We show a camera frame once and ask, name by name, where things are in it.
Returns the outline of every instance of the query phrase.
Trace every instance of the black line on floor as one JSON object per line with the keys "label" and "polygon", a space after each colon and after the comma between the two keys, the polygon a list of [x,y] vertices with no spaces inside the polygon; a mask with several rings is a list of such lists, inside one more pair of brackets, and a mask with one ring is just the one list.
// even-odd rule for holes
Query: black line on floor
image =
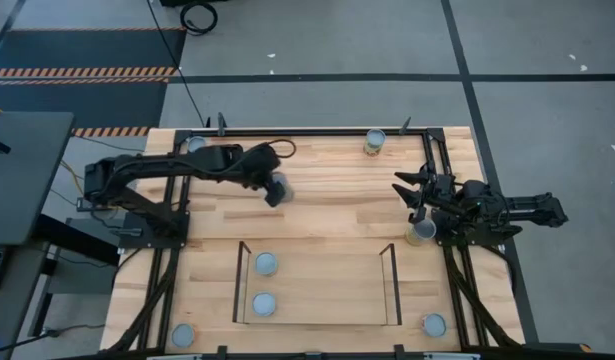
{"label": "black line on floor", "polygon": [[[294,82],[609,82],[615,74],[404,74],[404,73],[352,73],[352,74],[283,74],[283,75],[192,75],[185,76],[188,84],[244,84]],[[170,83],[182,84],[180,77]]]}
{"label": "black line on floor", "polygon": [[[485,124],[483,123],[480,107],[478,106],[478,99],[474,90],[474,84],[472,78],[469,76],[469,67],[467,66],[467,60],[465,58],[465,52],[463,45],[460,41],[460,35],[458,34],[458,26],[454,17],[454,12],[451,8],[449,0],[441,0],[443,7],[443,13],[445,14],[445,21],[447,22],[447,28],[449,30],[449,38],[454,49],[454,55],[456,56],[456,62],[458,64],[458,71],[462,76],[463,89],[465,91],[465,99],[469,108],[469,113],[472,118],[474,132],[476,140],[478,142],[478,148],[480,149],[480,156],[483,162],[483,168],[487,182],[495,190],[500,191],[500,182],[498,175],[496,174],[496,166],[494,165],[494,158],[491,153],[489,141],[487,140],[487,134],[485,133]],[[512,263],[516,267],[516,307],[518,309],[518,315],[520,317],[521,326],[523,328],[523,334],[525,336],[526,343],[538,342],[538,333],[536,331],[536,323],[529,304],[529,297],[527,295],[527,289],[525,287],[524,278],[522,275],[518,252],[513,239],[509,239],[505,242],[505,253],[512,260]]]}
{"label": "black line on floor", "polygon": [[472,82],[602,82],[615,81],[615,74],[471,74]]}
{"label": "black line on floor", "polygon": [[[200,75],[185,76],[188,84],[275,83],[275,82],[347,82],[347,81],[460,81],[458,74],[288,74],[288,75]],[[180,77],[172,84],[182,84]]]}
{"label": "black line on floor", "polygon": [[16,4],[14,4],[14,7],[11,9],[9,16],[7,16],[5,24],[0,29],[0,46],[2,45],[3,39],[5,38],[5,34],[7,34],[7,32],[14,25],[14,22],[16,21],[16,18],[18,18],[18,14],[20,14],[20,10],[22,10],[23,5],[25,5],[26,1],[27,0],[17,0]]}

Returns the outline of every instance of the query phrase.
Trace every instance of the black floor mat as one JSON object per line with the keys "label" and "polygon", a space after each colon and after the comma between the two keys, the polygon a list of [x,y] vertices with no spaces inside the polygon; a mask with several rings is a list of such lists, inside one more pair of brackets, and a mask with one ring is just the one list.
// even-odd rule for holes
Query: black floor mat
{"label": "black floor mat", "polygon": [[[180,62],[185,32],[163,30]],[[165,67],[172,59],[158,30],[12,30],[0,68]]]}
{"label": "black floor mat", "polygon": [[77,135],[144,135],[143,128],[158,127],[166,88],[150,78],[0,81],[0,108],[72,112],[75,128],[91,129]]}

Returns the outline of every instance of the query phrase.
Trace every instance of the gray floor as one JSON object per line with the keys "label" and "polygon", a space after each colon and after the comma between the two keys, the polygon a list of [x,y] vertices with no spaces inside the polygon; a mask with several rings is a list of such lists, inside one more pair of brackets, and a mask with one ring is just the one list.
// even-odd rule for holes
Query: gray floor
{"label": "gray floor", "polygon": [[[615,72],[615,0],[451,4],[471,73]],[[155,6],[161,25],[177,25],[176,10]],[[187,38],[182,60],[187,76],[458,72],[440,0],[231,0],[216,7],[216,30]],[[152,26],[143,0],[27,0],[14,23],[15,28],[137,26]],[[551,191],[570,218],[557,230],[527,225],[516,239],[541,341],[583,342],[615,352],[615,83],[475,88],[503,191],[509,196]],[[458,83],[190,89],[205,116],[223,112],[231,126],[399,125],[408,116],[412,125],[471,125]],[[182,85],[169,85],[161,126],[198,124]],[[144,145],[144,139],[105,141]],[[82,169],[117,153],[72,140],[65,159]],[[77,195],[62,170],[54,189],[72,200]],[[59,219],[74,216],[54,195],[45,211]],[[107,302],[106,296],[62,296],[48,323],[102,323]],[[91,353],[99,339],[99,331],[83,330],[29,345],[14,357]]]}

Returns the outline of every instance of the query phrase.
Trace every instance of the wooden table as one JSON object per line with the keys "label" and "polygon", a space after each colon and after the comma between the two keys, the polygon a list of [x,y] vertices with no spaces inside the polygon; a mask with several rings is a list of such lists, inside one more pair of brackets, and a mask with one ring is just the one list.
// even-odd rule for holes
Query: wooden table
{"label": "wooden table", "polygon": [[[470,129],[446,127],[444,131],[457,180],[482,179]],[[174,132],[152,129],[146,153],[171,151]],[[249,148],[268,140],[224,137],[208,142],[239,143]],[[283,159],[280,168],[295,191],[291,203],[270,208],[262,199],[263,192],[236,184],[192,180],[189,240],[180,256],[169,331],[179,323],[189,323],[196,337],[193,345],[183,350],[168,340],[166,351],[215,353],[217,346],[227,345],[230,353],[388,352],[393,351],[394,344],[404,344],[406,351],[459,350],[442,250],[435,244],[414,247],[405,242],[409,211],[391,188],[392,183],[399,182],[395,171],[416,172],[423,165],[422,141],[412,136],[390,136],[381,154],[370,158],[362,152],[364,138],[360,136],[297,136],[292,140],[298,151],[294,157]],[[279,153],[288,150],[281,144],[276,148]],[[138,184],[138,190],[153,201],[162,201],[164,187],[165,179]],[[254,253],[341,256],[376,254],[394,243],[403,325],[233,323],[241,240]],[[455,254],[460,266],[458,252]],[[143,250],[119,272],[101,348],[118,340],[143,305],[152,255],[152,250]],[[478,247],[472,247],[471,257],[482,302],[512,338],[523,342],[505,263]],[[470,341],[476,344],[471,310],[466,301],[463,306]],[[445,336],[431,338],[423,333],[421,319],[429,313],[444,316],[448,323]],[[160,314],[160,308],[156,308],[148,346],[156,344]]]}

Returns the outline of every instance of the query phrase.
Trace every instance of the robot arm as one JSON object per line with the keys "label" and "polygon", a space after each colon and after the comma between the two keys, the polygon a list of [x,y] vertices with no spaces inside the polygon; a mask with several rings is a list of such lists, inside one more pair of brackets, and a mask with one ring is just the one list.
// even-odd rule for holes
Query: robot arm
{"label": "robot arm", "polygon": [[417,191],[393,184],[407,207],[415,210],[409,222],[416,224],[426,215],[425,204],[434,208],[432,219],[443,244],[497,245],[522,231],[510,222],[531,221],[559,227],[567,222],[560,201],[551,193],[537,196],[504,197],[481,181],[455,182],[453,175],[437,175],[424,165],[415,174],[396,173]]}
{"label": "robot arm", "polygon": [[247,151],[240,145],[220,145],[182,155],[120,155],[102,159],[85,168],[85,199],[93,204],[120,206],[131,211],[144,218],[162,236],[175,236],[183,226],[181,217],[170,205],[153,203],[128,188],[130,182],[170,176],[229,181],[253,190],[264,188],[267,191],[265,201],[274,207],[286,193],[283,185],[272,179],[272,172],[280,166],[280,157],[285,157],[276,154],[271,147],[274,142],[261,143]]}

